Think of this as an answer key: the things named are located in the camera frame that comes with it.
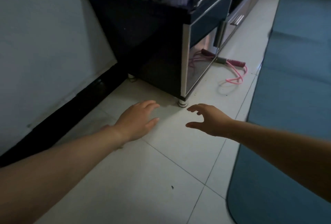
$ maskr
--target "jump rope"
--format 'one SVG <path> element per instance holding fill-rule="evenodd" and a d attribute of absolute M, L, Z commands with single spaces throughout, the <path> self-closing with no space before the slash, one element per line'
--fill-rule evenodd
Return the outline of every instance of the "jump rope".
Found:
<path fill-rule="evenodd" d="M 205 49 L 202 49 L 201 51 L 196 52 L 191 59 L 189 59 L 189 67 L 195 68 L 194 62 L 196 61 L 203 61 L 203 60 L 212 60 L 215 58 L 215 54 L 213 54 L 210 51 L 207 51 Z M 246 66 L 245 62 L 240 62 L 238 60 L 231 60 L 231 59 L 225 59 L 221 57 L 217 57 L 215 62 L 220 63 L 220 64 L 227 64 L 229 67 L 231 67 L 234 72 L 238 75 L 238 77 L 233 78 L 233 79 L 226 79 L 226 82 L 229 82 L 231 84 L 236 84 L 240 85 L 244 81 L 244 77 L 246 76 L 248 72 L 248 68 Z M 235 68 L 236 67 L 241 67 L 244 70 L 244 74 L 241 75 L 238 70 Z"/>

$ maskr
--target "wall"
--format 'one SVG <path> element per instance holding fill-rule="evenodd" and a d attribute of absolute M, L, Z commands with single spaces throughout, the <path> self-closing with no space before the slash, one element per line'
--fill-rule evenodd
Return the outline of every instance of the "wall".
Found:
<path fill-rule="evenodd" d="M 0 0 L 0 155 L 115 62 L 88 0 Z"/>

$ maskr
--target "black baseboard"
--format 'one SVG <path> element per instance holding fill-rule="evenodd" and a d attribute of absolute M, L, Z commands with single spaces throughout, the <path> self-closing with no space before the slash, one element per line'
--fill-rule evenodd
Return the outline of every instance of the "black baseboard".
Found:
<path fill-rule="evenodd" d="M 0 156 L 0 167 L 52 147 L 126 78 L 127 73 L 120 64 L 112 66 Z"/>

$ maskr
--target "white tile floor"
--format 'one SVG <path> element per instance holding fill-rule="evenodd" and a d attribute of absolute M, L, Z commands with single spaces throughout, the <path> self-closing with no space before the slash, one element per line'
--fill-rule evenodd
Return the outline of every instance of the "white tile floor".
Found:
<path fill-rule="evenodd" d="M 225 84 L 233 74 L 213 64 L 190 104 L 215 105 L 246 119 L 277 4 L 260 0 L 221 52 L 247 63 L 244 83 Z M 110 154 L 37 223 L 234 223 L 225 198 L 238 143 L 185 128 L 202 118 L 143 81 L 125 81 L 59 143 L 113 124 L 127 107 L 146 99 L 161 105 L 153 113 L 161 118 L 157 127 Z"/>

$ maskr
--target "yoga mat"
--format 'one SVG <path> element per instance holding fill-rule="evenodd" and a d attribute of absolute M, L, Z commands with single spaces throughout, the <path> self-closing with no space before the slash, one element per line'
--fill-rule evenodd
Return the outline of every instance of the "yoga mat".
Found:
<path fill-rule="evenodd" d="M 248 122 L 331 140 L 331 0 L 279 1 Z M 331 223 L 330 203 L 242 145 L 226 200 L 237 224 Z"/>

